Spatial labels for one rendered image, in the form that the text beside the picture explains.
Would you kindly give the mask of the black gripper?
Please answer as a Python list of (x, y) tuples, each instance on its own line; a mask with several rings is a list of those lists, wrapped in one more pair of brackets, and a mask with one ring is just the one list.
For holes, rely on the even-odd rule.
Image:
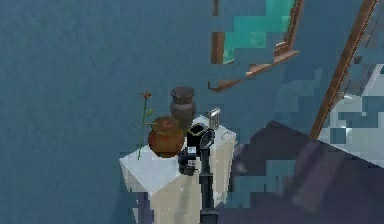
[(197, 149), (210, 147), (215, 140), (215, 131), (208, 126), (197, 123), (187, 131), (187, 146)]

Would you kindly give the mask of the dark grey vase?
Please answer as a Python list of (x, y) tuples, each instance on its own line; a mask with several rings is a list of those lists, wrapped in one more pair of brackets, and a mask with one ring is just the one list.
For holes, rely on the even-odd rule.
[(191, 127), (196, 113), (196, 104), (193, 101), (194, 89), (191, 87), (175, 87), (170, 95), (172, 97), (170, 104), (171, 116), (186, 131)]

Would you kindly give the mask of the brown round vase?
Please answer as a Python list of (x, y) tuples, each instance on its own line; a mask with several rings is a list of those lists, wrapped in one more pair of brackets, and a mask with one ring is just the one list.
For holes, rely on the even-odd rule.
[(175, 118), (163, 116), (152, 122), (148, 145), (158, 157), (171, 158), (177, 155), (184, 141), (184, 132)]

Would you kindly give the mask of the white cabinet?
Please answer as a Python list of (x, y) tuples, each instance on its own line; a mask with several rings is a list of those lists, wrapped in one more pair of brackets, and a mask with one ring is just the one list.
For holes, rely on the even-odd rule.
[[(235, 132), (222, 125), (215, 130), (210, 148), (215, 207), (226, 202), (235, 144)], [(200, 224), (199, 160), (193, 176), (182, 175), (177, 155), (161, 158), (145, 145), (119, 162), (127, 190), (138, 193), (134, 224)]]

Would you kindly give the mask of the red flower with green stem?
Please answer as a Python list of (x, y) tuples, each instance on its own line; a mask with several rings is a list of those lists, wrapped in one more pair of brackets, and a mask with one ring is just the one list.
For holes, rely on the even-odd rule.
[(140, 95), (144, 99), (143, 113), (142, 113), (142, 117), (141, 117), (141, 132), (142, 133), (141, 133), (141, 139), (140, 139), (140, 148), (142, 148), (144, 146), (144, 131), (145, 131), (145, 127), (146, 127), (146, 118), (153, 114), (154, 109), (148, 107), (148, 101), (152, 97), (151, 92), (149, 90), (146, 90), (144, 92), (141, 92)]

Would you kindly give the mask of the brown framed window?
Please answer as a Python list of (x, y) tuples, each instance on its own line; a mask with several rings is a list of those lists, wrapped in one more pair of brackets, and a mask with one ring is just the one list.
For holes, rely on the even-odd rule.
[(265, 15), (235, 16), (233, 31), (212, 33), (212, 64), (234, 64), (236, 49), (266, 48), (267, 35), (274, 31), (279, 33), (279, 38), (272, 47), (272, 61), (251, 64), (245, 78), (253, 77), (299, 54), (298, 50), (293, 49), (293, 44), (304, 0), (265, 0), (265, 4)]

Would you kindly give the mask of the brown framed glass door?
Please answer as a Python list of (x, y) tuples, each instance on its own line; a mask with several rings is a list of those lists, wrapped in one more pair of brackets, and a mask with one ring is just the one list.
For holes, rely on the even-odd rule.
[(312, 126), (310, 137), (313, 139), (319, 138), (326, 120), (335, 114), (334, 108), (340, 101), (344, 101), (349, 83), (346, 84), (344, 90), (341, 90), (341, 88), (343, 87), (350, 67), (359, 61), (356, 52), (360, 48), (363, 38), (368, 38), (368, 40), (365, 41), (365, 47), (367, 47), (369, 45), (369, 39), (375, 33), (375, 27), (373, 27), (370, 29), (371, 33), (367, 35), (367, 29), (369, 28), (376, 7), (380, 8), (380, 13), (376, 20), (376, 23), (379, 24), (382, 14), (384, 13), (384, 0), (362, 0), (339, 62)]

